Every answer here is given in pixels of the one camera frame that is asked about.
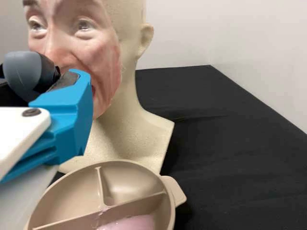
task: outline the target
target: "screw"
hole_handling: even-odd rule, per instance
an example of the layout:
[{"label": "screw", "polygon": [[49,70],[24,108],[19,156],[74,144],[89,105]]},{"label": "screw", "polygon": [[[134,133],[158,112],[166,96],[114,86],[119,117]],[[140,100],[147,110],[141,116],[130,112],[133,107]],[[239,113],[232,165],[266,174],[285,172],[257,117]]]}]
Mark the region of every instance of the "screw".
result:
[{"label": "screw", "polygon": [[39,115],[41,114],[42,111],[40,111],[39,109],[27,109],[23,112],[23,116],[36,116],[36,115]]}]

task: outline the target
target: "realistic face mask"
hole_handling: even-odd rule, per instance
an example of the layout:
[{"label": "realistic face mask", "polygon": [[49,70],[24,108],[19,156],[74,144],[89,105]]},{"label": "realistic face mask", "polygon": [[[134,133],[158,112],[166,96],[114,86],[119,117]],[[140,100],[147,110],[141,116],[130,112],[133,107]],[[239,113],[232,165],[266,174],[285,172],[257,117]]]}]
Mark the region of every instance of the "realistic face mask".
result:
[{"label": "realistic face mask", "polygon": [[59,66],[61,73],[91,74],[94,118],[111,103],[120,84],[118,38],[102,0],[23,0],[28,44]]}]

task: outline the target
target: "pink liquid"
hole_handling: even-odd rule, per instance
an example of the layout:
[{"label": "pink liquid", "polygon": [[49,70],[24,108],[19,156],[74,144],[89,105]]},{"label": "pink liquid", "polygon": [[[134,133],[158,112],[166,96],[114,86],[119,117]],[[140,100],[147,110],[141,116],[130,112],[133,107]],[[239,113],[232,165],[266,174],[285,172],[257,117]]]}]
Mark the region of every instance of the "pink liquid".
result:
[{"label": "pink liquid", "polygon": [[154,219],[151,215],[135,216],[100,226],[97,230],[154,230]]}]

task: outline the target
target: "mannequin eye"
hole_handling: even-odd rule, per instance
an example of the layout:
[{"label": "mannequin eye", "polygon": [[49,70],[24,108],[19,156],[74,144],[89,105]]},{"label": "mannequin eye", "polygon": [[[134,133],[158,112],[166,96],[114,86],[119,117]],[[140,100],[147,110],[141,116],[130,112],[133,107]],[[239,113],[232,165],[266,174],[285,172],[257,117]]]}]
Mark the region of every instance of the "mannequin eye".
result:
[{"label": "mannequin eye", "polygon": [[29,26],[30,29],[35,31],[35,32],[39,32],[41,30],[44,30],[45,28],[43,27],[43,25],[41,25],[40,23],[36,22],[36,21],[30,21],[29,22]]},{"label": "mannequin eye", "polygon": [[88,21],[80,20],[78,23],[78,30],[80,31],[89,31],[92,28],[93,26]]}]

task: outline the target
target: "blue plastic housing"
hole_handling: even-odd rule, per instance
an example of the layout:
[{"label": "blue plastic housing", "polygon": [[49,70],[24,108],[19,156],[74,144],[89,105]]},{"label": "blue plastic housing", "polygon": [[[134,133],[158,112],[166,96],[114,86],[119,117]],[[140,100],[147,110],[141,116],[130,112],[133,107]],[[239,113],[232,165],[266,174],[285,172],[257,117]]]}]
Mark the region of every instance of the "blue plastic housing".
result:
[{"label": "blue plastic housing", "polygon": [[39,165],[58,165],[84,154],[93,121],[91,77],[77,69],[69,71],[79,75],[74,85],[46,92],[29,103],[29,107],[48,110],[51,125],[0,184]]}]

